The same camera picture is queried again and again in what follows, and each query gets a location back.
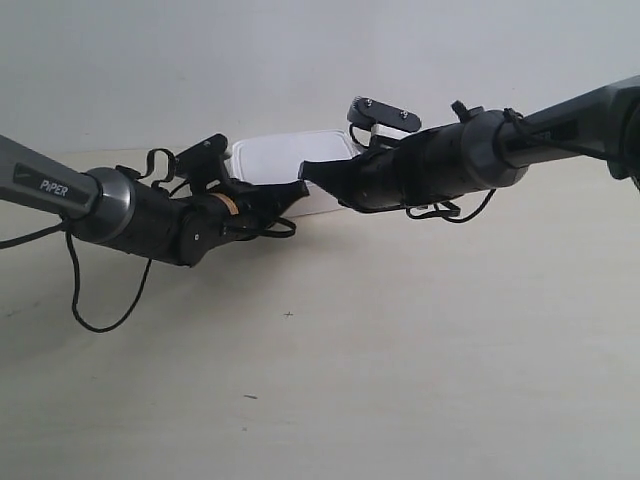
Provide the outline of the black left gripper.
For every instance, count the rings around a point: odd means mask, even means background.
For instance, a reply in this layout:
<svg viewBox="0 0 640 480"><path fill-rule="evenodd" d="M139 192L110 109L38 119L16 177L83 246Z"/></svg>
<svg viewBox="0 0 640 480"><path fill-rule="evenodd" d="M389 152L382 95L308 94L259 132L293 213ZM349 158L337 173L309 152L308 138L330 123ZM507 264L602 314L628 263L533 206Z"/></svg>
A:
<svg viewBox="0 0 640 480"><path fill-rule="evenodd" d="M269 236L280 215L309 196L306 182L296 180L258 186L240 182L183 197L179 260L194 266L214 248Z"/></svg>

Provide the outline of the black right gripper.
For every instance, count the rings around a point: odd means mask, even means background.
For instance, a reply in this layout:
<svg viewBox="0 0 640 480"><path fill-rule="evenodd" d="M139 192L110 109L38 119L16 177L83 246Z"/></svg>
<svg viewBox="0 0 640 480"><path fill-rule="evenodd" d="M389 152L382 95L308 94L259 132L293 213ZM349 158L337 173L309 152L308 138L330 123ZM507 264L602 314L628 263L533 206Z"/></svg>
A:
<svg viewBox="0 0 640 480"><path fill-rule="evenodd" d="M415 157L425 141L420 132L394 146L370 147L343 160L303 161L298 179L311 182L342 206L359 213L382 213L425 208L425 199L411 197Z"/></svg>

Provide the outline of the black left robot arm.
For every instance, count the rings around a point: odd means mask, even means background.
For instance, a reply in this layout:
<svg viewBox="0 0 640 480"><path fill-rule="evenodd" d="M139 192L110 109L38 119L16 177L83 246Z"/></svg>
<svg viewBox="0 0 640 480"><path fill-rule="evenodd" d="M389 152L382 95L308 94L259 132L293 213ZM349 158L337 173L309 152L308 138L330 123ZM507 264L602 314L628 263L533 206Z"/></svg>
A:
<svg viewBox="0 0 640 480"><path fill-rule="evenodd" d="M227 147L215 134L178 154L150 150L143 173L121 165L78 172L3 137L1 197L60 216L81 241L176 266L232 242L293 236L284 214L308 196L305 182L234 178Z"/></svg>

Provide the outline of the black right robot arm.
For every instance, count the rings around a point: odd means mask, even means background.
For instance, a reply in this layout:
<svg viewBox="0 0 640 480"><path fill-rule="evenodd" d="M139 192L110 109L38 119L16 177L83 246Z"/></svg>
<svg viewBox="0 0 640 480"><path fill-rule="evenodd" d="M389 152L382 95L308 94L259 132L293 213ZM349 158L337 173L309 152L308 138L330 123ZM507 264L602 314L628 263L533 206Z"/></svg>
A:
<svg viewBox="0 0 640 480"><path fill-rule="evenodd" d="M298 177L364 214L411 210L508 188L533 165L585 156L616 180L639 179L639 79L598 87L529 115L453 105L455 123L372 146L347 159L301 163Z"/></svg>

